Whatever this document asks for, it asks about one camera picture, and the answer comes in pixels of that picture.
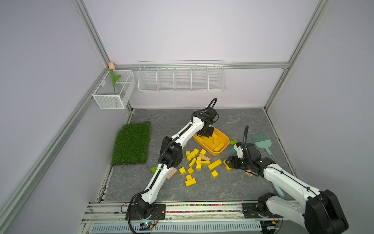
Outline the yellow plastic tub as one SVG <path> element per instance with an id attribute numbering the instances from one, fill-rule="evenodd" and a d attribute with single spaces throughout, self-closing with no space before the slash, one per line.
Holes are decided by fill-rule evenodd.
<path id="1" fill-rule="evenodd" d="M 213 156 L 220 155 L 228 147 L 230 142 L 229 137 L 217 128 L 214 129 L 211 137 L 195 134 L 193 138 L 203 149 Z"/>

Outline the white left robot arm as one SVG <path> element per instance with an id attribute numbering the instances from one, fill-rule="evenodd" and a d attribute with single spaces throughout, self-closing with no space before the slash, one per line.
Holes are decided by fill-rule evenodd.
<path id="1" fill-rule="evenodd" d="M 158 159 L 158 167 L 146 186 L 145 190 L 135 194 L 127 208 L 127 218 L 135 210 L 142 218 L 148 218 L 152 212 L 152 206 L 167 177 L 176 169 L 183 159 L 183 148 L 194 136 L 211 137 L 214 132 L 212 126 L 219 119 L 214 104 L 210 103 L 206 108 L 192 112 L 189 123 L 175 135 L 164 137 Z"/>

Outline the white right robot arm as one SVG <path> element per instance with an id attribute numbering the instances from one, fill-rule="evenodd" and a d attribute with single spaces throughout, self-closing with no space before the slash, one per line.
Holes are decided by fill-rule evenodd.
<path id="1" fill-rule="evenodd" d="M 310 234 L 341 234 L 349 229 L 348 221 L 337 196 L 321 191 L 297 179 L 270 158 L 262 158 L 253 143 L 238 142 L 236 155 L 226 160 L 229 168 L 248 171 L 284 190 L 294 202 L 267 193 L 257 200 L 257 214 L 262 218 L 280 215 L 302 227 Z"/>

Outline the green plastic dustpan brush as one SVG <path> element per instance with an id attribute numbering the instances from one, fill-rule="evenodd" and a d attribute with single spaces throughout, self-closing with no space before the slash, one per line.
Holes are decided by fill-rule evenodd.
<path id="1" fill-rule="evenodd" d="M 271 139 L 264 133 L 255 134 L 251 136 L 251 139 L 258 148 L 265 149 L 268 155 L 273 159 L 274 155 L 272 154 L 270 147 L 272 146 Z"/>

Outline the yellow cube lower right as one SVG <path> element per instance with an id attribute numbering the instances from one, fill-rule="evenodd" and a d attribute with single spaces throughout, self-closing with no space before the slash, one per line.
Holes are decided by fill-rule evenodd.
<path id="1" fill-rule="evenodd" d="M 231 171 L 232 169 L 228 166 L 228 164 L 227 164 L 227 161 L 226 160 L 224 160 L 224 165 L 225 165 L 225 168 L 226 168 L 226 171 L 227 172 L 229 172 L 229 171 Z"/>

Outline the green arch block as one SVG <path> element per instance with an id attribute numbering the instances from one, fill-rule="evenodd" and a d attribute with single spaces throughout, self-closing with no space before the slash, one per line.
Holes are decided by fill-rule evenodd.
<path id="1" fill-rule="evenodd" d="M 235 145 L 236 143 L 237 143 L 236 139 L 229 142 L 230 145 Z"/>

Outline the yellow small cube right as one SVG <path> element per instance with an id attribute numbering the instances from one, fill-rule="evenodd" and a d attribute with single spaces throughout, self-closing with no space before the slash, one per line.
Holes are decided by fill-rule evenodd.
<path id="1" fill-rule="evenodd" d="M 218 176 L 218 172 L 217 172 L 216 170 L 212 171 L 212 172 L 211 172 L 211 176 L 212 176 L 213 178 L 216 178 L 216 177 Z"/>

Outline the yellow flat horizontal block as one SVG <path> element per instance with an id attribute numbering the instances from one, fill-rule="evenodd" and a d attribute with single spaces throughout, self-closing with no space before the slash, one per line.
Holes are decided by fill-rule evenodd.
<path id="1" fill-rule="evenodd" d="M 202 165 L 210 165 L 211 164 L 210 161 L 204 161 L 204 160 L 198 160 L 196 163 L 197 164 L 202 164 Z"/>

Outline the yellow cube centre left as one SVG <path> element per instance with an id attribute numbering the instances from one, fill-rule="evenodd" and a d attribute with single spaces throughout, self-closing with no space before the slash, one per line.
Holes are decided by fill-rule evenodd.
<path id="1" fill-rule="evenodd" d="M 179 172 L 180 172 L 181 175 L 184 175 L 186 173 L 186 170 L 185 170 L 184 167 L 182 167 L 182 168 L 179 169 Z"/>

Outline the natural wood long block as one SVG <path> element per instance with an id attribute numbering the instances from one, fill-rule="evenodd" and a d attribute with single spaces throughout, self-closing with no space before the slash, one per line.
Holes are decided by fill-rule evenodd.
<path id="1" fill-rule="evenodd" d="M 177 173 L 177 169 L 174 168 L 167 176 L 167 179 L 171 179 Z"/>

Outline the green rectangular block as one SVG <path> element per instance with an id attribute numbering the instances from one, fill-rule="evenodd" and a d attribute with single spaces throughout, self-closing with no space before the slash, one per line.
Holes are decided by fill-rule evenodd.
<path id="1" fill-rule="evenodd" d="M 157 171 L 157 166 L 151 168 L 151 172 L 154 174 Z"/>

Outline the green artificial grass mat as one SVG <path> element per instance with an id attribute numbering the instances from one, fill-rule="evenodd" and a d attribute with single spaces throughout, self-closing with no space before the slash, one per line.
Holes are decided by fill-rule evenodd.
<path id="1" fill-rule="evenodd" d="M 149 121 L 124 125 L 116 136 L 111 165 L 146 163 L 150 139 L 151 123 Z"/>

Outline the white mesh corner basket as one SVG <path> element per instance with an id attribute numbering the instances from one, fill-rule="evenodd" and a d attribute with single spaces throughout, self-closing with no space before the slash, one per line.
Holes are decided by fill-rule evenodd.
<path id="1" fill-rule="evenodd" d="M 126 109 L 136 82 L 133 71 L 109 69 L 93 92 L 100 109 Z"/>

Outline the pink artificial tulip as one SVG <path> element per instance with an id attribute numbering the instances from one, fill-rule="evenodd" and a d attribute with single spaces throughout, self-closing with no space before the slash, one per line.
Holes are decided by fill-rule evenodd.
<path id="1" fill-rule="evenodd" d="M 116 76 L 114 74 L 115 68 L 116 68 L 115 64 L 113 62 L 109 62 L 109 72 L 110 72 L 111 78 L 112 78 L 112 85 L 113 85 L 114 95 L 116 95 L 116 83 L 121 78 L 121 75 L 117 75 Z"/>

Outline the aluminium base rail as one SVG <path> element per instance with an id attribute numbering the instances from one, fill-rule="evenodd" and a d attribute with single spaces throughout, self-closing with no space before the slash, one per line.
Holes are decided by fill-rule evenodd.
<path id="1" fill-rule="evenodd" d="M 127 203 L 89 204 L 79 234 L 306 234 L 296 222 L 272 214 L 261 218 L 254 201 L 156 203 L 148 219 L 133 215 Z"/>

